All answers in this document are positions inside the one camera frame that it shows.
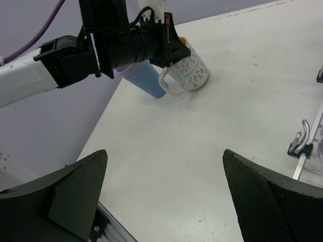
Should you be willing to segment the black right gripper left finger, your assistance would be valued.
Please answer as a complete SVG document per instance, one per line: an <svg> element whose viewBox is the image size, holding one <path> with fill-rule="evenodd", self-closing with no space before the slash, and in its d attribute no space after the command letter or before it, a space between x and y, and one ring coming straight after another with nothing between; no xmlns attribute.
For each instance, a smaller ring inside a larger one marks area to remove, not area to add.
<svg viewBox="0 0 323 242"><path fill-rule="evenodd" d="M88 241L107 152L1 191L1 241Z"/></svg>

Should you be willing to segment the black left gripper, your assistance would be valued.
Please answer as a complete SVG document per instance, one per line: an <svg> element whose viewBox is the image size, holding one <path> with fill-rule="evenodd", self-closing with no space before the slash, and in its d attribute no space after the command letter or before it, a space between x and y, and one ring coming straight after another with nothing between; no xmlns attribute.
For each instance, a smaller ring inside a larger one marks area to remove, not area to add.
<svg viewBox="0 0 323 242"><path fill-rule="evenodd" d="M125 6L110 6L105 15L105 74L113 75L116 68L148 60L164 68L172 67L189 57L191 51L176 32L173 14L164 12L163 19L156 20L151 7L144 7L133 22L129 22Z"/></svg>

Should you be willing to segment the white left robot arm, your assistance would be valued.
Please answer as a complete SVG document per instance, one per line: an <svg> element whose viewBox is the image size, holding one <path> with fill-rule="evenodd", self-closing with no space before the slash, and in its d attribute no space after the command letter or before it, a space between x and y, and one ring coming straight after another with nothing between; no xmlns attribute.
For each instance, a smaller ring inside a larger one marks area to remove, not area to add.
<svg viewBox="0 0 323 242"><path fill-rule="evenodd" d="M141 1L132 22L125 1L79 1L82 27L37 49L34 40L1 59L1 107L30 96L65 88L89 75L114 77L116 68L149 61L160 67L189 57L173 15L162 1Z"/></svg>

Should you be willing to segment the lavender plastic cup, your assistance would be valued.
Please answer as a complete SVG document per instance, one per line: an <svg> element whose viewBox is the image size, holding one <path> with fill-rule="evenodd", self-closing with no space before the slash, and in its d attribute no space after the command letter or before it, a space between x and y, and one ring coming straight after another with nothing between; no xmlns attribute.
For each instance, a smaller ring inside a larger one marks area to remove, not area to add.
<svg viewBox="0 0 323 242"><path fill-rule="evenodd" d="M141 69L143 63L134 63L127 66L122 66L116 69L116 72L123 78L130 78L137 74Z"/></svg>

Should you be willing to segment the light blue plastic cup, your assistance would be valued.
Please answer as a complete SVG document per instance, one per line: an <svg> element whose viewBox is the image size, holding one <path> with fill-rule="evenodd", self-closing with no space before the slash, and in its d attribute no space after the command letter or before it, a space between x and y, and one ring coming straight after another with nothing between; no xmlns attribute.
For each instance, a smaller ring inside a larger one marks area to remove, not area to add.
<svg viewBox="0 0 323 242"><path fill-rule="evenodd" d="M166 92L160 86L158 82L159 73L150 64L150 62L143 62L142 67L132 77L126 78L126 80L147 94L154 98L163 97Z"/></svg>

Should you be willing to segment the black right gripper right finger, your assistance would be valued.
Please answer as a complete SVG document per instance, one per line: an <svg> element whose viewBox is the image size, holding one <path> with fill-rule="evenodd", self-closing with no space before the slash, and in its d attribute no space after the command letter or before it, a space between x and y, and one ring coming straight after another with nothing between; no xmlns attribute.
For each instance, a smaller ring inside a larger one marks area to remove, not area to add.
<svg viewBox="0 0 323 242"><path fill-rule="evenodd" d="M322 241L322 188L229 149L223 166L244 241Z"/></svg>

